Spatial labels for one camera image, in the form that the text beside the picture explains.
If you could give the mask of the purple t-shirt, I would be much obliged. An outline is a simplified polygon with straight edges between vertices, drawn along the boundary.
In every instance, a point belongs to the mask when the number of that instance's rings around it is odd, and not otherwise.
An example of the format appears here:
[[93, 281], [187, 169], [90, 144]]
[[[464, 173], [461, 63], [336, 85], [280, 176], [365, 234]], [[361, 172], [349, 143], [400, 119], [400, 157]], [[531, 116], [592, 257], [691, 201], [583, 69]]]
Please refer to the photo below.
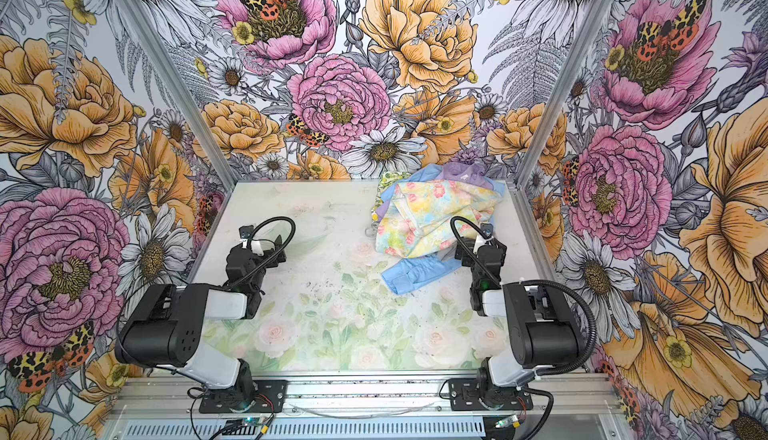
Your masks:
[[492, 189], [491, 181], [485, 177], [484, 170], [479, 164], [464, 164], [460, 162], [448, 162], [442, 165], [441, 176], [443, 179]]

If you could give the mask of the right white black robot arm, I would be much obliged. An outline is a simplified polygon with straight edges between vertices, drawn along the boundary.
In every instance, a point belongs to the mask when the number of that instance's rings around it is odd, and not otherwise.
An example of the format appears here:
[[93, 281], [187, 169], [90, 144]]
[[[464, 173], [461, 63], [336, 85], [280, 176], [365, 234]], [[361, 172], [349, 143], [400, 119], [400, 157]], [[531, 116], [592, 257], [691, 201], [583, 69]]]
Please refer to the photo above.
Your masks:
[[589, 303], [575, 289], [547, 279], [504, 283], [507, 246], [493, 227], [454, 216], [455, 258], [469, 268], [472, 310], [506, 323], [508, 346], [484, 358], [474, 380], [450, 379], [454, 411], [527, 409], [529, 384], [569, 373], [592, 356], [598, 329]]

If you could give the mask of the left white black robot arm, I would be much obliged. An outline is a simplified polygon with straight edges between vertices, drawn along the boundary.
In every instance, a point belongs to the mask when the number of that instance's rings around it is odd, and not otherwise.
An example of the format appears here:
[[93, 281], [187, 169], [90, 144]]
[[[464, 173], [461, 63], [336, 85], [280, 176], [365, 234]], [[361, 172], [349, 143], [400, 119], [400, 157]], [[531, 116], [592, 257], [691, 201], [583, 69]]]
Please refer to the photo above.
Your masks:
[[204, 414], [281, 412], [287, 383], [254, 379], [245, 359], [208, 344], [202, 330], [207, 320], [256, 317], [265, 274], [286, 261], [285, 248], [295, 232], [295, 222], [287, 216], [254, 226], [230, 249], [222, 284], [148, 287], [118, 333], [117, 359], [197, 383]]

